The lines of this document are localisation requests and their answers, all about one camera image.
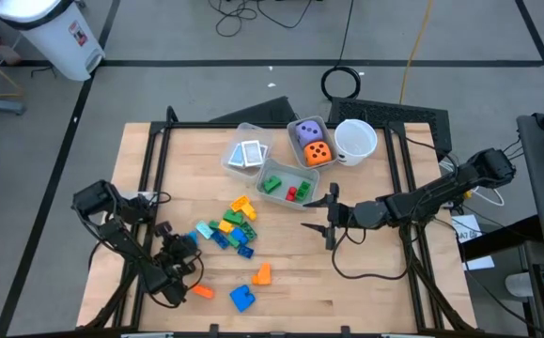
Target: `green lego brick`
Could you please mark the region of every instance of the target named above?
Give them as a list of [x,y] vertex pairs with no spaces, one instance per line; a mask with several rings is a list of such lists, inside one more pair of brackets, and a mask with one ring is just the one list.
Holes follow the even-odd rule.
[[247,238],[250,240],[253,240],[256,238],[256,232],[247,221],[243,222],[241,225],[239,225],[239,228],[242,230],[244,235],[246,235]]
[[211,228],[213,230],[219,230],[219,222],[217,222],[217,221],[209,222],[209,228]]
[[297,201],[304,200],[307,194],[309,193],[310,188],[311,188],[311,184],[303,181],[301,183],[301,186],[299,187],[299,190],[297,190],[297,193],[295,194]]
[[234,248],[238,248],[241,246],[241,243],[237,241],[236,239],[234,239],[233,237],[231,237],[230,235],[227,235],[225,237],[227,238],[227,241],[230,242],[230,245],[233,246]]
[[266,193],[273,192],[276,188],[278,188],[282,184],[282,181],[277,176],[270,176],[268,179],[266,179],[263,182],[263,190]]
[[244,219],[242,214],[239,212],[234,212],[232,209],[228,209],[224,214],[224,220],[234,224],[242,224]]

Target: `wooden table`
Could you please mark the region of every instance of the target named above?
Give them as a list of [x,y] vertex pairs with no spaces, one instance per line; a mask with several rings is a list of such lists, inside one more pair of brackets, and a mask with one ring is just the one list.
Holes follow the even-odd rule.
[[[149,124],[127,124],[117,156],[112,182],[122,192],[137,191],[148,139]],[[432,144],[426,124],[406,125],[408,137]],[[273,130],[272,158],[297,165],[286,130]],[[185,233],[199,220],[219,220],[235,198],[247,194],[253,200],[257,219],[252,223],[258,238],[252,243],[253,259],[248,260],[228,248],[223,251],[213,241],[200,240],[205,263],[202,284],[215,290],[206,300],[189,293],[187,302],[169,310],[144,297],[140,330],[208,331],[212,323],[220,331],[338,332],[348,325],[353,332],[416,332],[412,297],[407,278],[385,281],[366,278],[346,280],[333,270],[331,253],[324,250],[320,234],[300,226],[301,222],[326,224],[326,209],[296,211],[263,202],[254,186],[228,177],[220,165],[220,155],[234,133],[224,129],[173,129],[163,178],[163,191],[172,201],[159,207],[158,222],[169,221],[174,230]],[[315,199],[328,191],[330,182],[340,185],[340,202],[374,199],[393,193],[382,131],[374,154],[354,167],[335,165],[321,173]],[[410,143],[412,166],[418,186],[440,175],[433,150]],[[403,190],[407,190],[400,151],[396,146]],[[158,158],[157,151],[153,159]],[[154,180],[155,164],[149,182]],[[437,217],[450,222],[448,212]],[[352,231],[355,238],[361,233]],[[427,227],[427,242],[437,286],[469,324],[475,326],[474,312],[464,278],[459,250],[452,229],[440,223]],[[161,247],[155,238],[153,253]],[[272,285],[250,285],[261,263],[272,265]],[[343,242],[336,255],[337,265],[347,274],[376,272],[398,275],[405,267],[404,253],[396,229],[384,227],[368,231],[363,245]],[[78,325],[92,319],[115,290],[123,260],[100,248],[95,256],[85,288]],[[185,279],[192,283],[198,272]],[[229,292],[249,284],[256,302],[243,314],[232,303]],[[420,284],[427,327],[432,327],[427,292]],[[132,289],[127,298],[124,324],[129,324]]]

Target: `white cup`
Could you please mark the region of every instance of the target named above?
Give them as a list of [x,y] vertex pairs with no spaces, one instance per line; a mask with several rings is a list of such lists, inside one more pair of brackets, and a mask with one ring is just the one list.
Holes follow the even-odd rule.
[[347,166],[359,164],[370,156],[378,144],[374,129],[362,120],[346,119],[334,132],[338,161]]

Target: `gray floor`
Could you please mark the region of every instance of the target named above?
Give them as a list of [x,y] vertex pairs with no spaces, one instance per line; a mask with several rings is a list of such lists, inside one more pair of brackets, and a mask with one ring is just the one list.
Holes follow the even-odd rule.
[[[95,35],[113,0],[87,1],[84,11]],[[261,4],[270,15],[292,22],[304,0]],[[544,1],[525,1],[544,40]],[[237,1],[230,3],[236,6]],[[426,3],[415,0],[356,1],[346,59],[407,59]],[[346,1],[314,2],[302,24],[286,30],[260,16],[245,22],[234,38],[221,38],[220,19],[204,0],[122,0],[105,51],[110,60],[333,59],[342,42]],[[220,27],[235,28],[228,21]],[[7,41],[16,33],[1,24]],[[43,57],[27,41],[17,50],[29,60]],[[540,60],[514,1],[437,0],[417,59]],[[98,70],[58,190],[48,215],[9,334],[70,330],[76,320],[93,240],[70,212],[71,195],[99,178],[109,178],[118,141],[127,122],[161,120],[171,104],[182,121],[206,121],[243,107],[288,96],[301,116],[322,115],[330,103],[319,90],[327,67],[178,67]],[[398,102],[403,68],[356,67],[362,72],[360,99]],[[70,123],[81,83],[50,72],[30,78],[30,68],[5,68],[25,90],[27,113],[0,114],[0,312],[19,264],[39,203]],[[344,75],[329,80],[337,96],[352,83]],[[10,92],[0,78],[0,93]],[[449,111],[454,153],[465,160],[478,149],[506,146],[517,137],[515,118],[544,112],[544,67],[413,68],[405,104]],[[500,191],[505,207],[473,199],[470,206],[512,223],[534,214],[524,160],[519,175]],[[497,268],[475,275],[508,306],[521,311],[503,288],[507,273],[519,269],[516,252],[495,257]],[[525,333],[470,284],[481,328]]]

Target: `dice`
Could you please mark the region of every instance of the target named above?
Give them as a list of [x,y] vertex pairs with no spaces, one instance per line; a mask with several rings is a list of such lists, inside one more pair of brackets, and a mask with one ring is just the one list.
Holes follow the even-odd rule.
[[314,142],[303,149],[305,162],[308,166],[323,164],[332,160],[330,148],[324,142]]
[[307,145],[317,141],[323,141],[324,135],[316,121],[304,121],[296,127],[297,140],[299,145],[305,148]]

